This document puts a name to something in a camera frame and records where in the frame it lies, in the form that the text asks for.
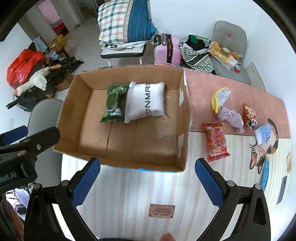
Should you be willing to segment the clear plastic bottle red cap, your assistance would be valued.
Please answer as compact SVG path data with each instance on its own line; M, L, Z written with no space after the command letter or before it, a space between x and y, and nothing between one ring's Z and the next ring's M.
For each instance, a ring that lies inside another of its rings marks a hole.
M224 48L227 48L227 49L230 48L230 43L231 43L230 39L231 39L231 34L228 33L228 34L226 35L225 40L224 40L224 43L223 43L223 47L224 47Z

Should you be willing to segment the small brown cardboard box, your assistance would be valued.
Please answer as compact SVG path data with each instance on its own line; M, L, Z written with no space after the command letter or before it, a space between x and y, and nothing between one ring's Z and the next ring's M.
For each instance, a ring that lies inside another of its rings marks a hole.
M69 74L67 75L67 77L65 77L65 78L63 79L62 82L60 82L59 84L57 84L57 85L55 86L56 90L57 90L57 91L63 91L63 90L68 89L68 88L70 87L72 81L73 81L73 78L74 78L73 74L72 74L72 73L69 73Z

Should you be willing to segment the lilac cloth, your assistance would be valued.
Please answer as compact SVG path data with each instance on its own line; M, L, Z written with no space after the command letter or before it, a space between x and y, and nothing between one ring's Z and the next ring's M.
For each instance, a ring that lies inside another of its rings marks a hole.
M217 118L226 121L229 125L236 129L236 133L244 133L244 122L242 116L231 108L221 107L216 114Z

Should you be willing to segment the yellow bag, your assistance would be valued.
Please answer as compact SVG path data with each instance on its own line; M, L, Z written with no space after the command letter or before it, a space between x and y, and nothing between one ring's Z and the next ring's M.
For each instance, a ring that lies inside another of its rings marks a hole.
M66 40L62 34L55 38L55 47L60 50L66 45Z

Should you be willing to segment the red jacket print snack pack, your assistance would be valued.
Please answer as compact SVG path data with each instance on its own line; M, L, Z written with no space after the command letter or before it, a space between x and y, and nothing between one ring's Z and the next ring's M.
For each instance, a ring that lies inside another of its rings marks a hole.
M230 156L227 151L224 123L207 122L203 123L202 128L205 130L207 138L207 161L212 162Z

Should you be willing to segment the light blue tissue pack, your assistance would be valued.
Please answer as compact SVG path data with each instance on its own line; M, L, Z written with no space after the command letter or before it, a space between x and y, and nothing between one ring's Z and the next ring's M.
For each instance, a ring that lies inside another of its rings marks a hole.
M258 145L263 145L267 142L271 136L271 125L269 123L258 127L254 131L256 143Z

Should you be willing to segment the blue fish plush toy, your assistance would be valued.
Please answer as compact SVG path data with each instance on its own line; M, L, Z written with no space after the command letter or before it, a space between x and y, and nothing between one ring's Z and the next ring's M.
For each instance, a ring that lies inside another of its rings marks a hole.
M260 181L260 186L262 187L263 191L265 190L267 185L268 175L269 175L269 159L266 159L262 169L262 177Z

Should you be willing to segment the orange snack bag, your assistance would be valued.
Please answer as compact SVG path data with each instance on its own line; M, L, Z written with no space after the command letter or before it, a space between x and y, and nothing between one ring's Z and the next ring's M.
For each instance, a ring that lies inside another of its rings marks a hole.
M256 111L245 102L243 103L243 121L244 125L250 129L255 129L257 126Z

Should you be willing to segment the dark blue phone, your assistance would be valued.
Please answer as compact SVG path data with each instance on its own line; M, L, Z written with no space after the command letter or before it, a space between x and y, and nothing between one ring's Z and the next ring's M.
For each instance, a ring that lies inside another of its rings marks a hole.
M283 199L283 195L285 193L286 183L287 183L287 176L284 176L282 178L281 187L280 187L280 193L279 193L278 200L277 200L277 203L276 204L280 204L281 201L282 201L282 199Z

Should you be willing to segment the plaid and blue bedding pile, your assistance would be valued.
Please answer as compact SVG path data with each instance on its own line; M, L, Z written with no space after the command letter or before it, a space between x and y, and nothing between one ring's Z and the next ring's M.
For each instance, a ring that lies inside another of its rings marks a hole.
M99 40L106 44L149 41L157 32L148 1L109 1L98 9Z

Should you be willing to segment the red plastic bag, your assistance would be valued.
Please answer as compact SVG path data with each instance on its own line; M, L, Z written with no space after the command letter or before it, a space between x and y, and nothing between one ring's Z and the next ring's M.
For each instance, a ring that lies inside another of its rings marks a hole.
M40 51L24 49L7 69L6 80L13 89L24 84L37 63L46 62L46 57Z

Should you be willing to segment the white metal chair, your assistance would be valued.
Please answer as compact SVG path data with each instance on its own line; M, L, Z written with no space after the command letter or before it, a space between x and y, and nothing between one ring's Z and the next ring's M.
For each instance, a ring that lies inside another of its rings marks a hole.
M107 60L109 66L112 66L111 59L118 58L138 58L139 64L142 65L142 57L147 50L149 54L149 45L154 40L156 34L152 35L151 39L147 41L137 41L128 43L113 43L107 44L101 41L101 53L102 59Z

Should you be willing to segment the green wet wipes pack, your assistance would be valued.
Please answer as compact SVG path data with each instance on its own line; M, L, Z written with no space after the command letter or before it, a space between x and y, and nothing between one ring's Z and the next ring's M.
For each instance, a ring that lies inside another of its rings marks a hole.
M101 123L124 122L128 89L128 85L112 85L107 87L105 111L100 121Z

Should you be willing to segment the patterned black white bag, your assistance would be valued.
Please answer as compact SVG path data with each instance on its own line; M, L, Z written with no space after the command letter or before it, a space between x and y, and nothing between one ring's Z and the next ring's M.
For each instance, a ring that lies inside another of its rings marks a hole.
M210 43L209 39L197 35L189 35L180 40L181 66L201 73L216 74L209 52Z

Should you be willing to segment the white soft pillow pack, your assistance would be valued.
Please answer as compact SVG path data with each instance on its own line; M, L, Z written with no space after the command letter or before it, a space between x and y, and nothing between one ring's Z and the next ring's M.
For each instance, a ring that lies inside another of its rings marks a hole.
M126 97L124 123L147 116L164 116L164 90L163 82L152 84L131 82Z

